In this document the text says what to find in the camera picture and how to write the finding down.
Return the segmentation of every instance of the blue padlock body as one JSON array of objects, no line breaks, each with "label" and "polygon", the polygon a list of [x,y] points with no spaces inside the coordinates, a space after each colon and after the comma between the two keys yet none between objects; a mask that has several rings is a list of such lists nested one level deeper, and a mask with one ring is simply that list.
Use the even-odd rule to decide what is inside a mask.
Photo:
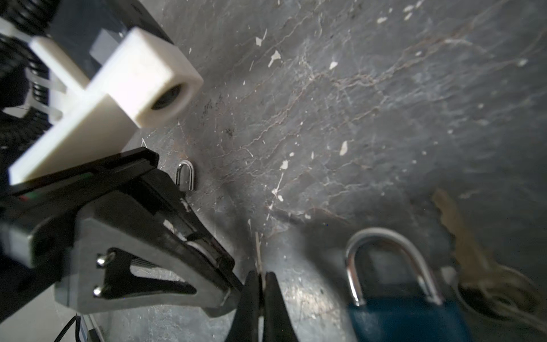
[{"label": "blue padlock body", "polygon": [[472,341],[455,302],[434,305],[423,298],[371,298],[366,306],[350,305],[348,310],[358,341]]}]

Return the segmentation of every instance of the padlock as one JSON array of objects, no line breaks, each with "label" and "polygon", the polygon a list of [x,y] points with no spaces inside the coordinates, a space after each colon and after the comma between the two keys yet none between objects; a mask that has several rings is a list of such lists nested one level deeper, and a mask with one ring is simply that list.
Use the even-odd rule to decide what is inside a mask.
[{"label": "padlock", "polygon": [[[403,251],[417,275],[424,298],[364,298],[355,255],[360,247],[373,241],[391,243]],[[347,244],[346,270],[353,299],[348,310],[358,341],[472,341],[457,303],[445,301],[426,260],[401,234],[386,228],[359,231]]]}]

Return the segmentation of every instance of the silver shackle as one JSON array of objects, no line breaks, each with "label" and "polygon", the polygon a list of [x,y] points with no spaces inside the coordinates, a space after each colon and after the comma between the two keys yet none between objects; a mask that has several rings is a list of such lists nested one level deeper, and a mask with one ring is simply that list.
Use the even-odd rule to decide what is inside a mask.
[{"label": "silver shackle", "polygon": [[355,267],[355,255],[360,247],[373,241],[388,242],[396,245],[408,256],[410,264],[417,275],[418,284],[424,291],[426,299],[436,305],[442,305],[443,295],[439,290],[431,269],[423,258],[422,254],[409,239],[401,234],[386,228],[366,228],[355,233],[347,243],[346,247],[346,271],[350,283],[351,295],[355,306],[363,306],[366,300],[363,296],[363,289],[359,283],[357,269]]}]

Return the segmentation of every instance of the metal screw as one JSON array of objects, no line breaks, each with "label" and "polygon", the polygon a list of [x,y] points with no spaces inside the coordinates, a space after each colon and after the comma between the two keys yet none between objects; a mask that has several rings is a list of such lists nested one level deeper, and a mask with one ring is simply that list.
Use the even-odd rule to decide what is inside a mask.
[{"label": "metal screw", "polygon": [[105,267],[116,257],[116,253],[110,252],[107,255],[101,255],[97,258],[97,266]]},{"label": "metal screw", "polygon": [[101,286],[95,286],[93,289],[93,296],[100,297],[102,295],[103,288]]}]

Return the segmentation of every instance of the gray marble surface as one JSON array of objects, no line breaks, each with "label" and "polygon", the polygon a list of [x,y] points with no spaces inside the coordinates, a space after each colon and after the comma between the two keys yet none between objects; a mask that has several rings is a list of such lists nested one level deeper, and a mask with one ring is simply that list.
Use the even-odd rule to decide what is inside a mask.
[{"label": "gray marble surface", "polygon": [[[547,292],[545,1],[143,3],[205,84],[130,147],[159,152],[172,177],[194,162],[189,201],[242,280],[259,233],[300,341],[355,341],[342,253],[355,231],[391,228],[434,270],[454,264],[437,186],[500,263]],[[377,280],[408,282],[377,255]],[[222,341],[232,317],[175,306],[98,316],[110,341]],[[466,318],[476,341],[544,340]]]}]

